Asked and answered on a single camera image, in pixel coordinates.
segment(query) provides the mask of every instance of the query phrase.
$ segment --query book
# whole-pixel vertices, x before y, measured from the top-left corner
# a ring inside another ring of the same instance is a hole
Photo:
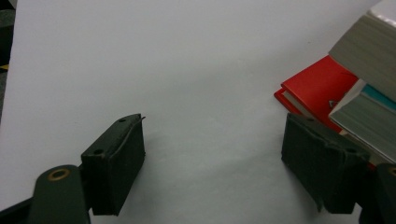
[[[329,114],[357,80],[326,56],[284,81],[274,96],[290,112],[317,119],[339,133],[342,129]]]
[[[330,56],[392,101],[396,101],[396,1],[367,11],[338,40]]]
[[[396,162],[396,103],[359,80],[330,118],[387,161]]]

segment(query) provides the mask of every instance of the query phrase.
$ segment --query bolt hole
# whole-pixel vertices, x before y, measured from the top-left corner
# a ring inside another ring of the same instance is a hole
[[[100,154],[102,154],[104,151],[102,150],[102,149],[96,149],[94,152],[93,152],[93,154],[94,155],[100,155]]]
[[[356,153],[356,149],[355,148],[347,148],[346,151],[349,152],[349,153]]]
[[[49,179],[49,181],[57,181],[57,180],[61,180],[65,177],[67,177],[69,174],[70,174],[70,171],[67,169],[58,169],[58,170],[52,171],[49,174],[48,179]]]
[[[390,167],[389,168],[389,172],[390,172],[391,175],[396,176],[396,167]]]

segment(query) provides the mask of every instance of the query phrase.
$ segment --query white table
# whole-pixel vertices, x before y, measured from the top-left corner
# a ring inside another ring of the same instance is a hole
[[[319,214],[280,159],[279,84],[377,1],[20,0],[0,129],[0,209],[142,113],[147,157],[92,223],[358,223]]]

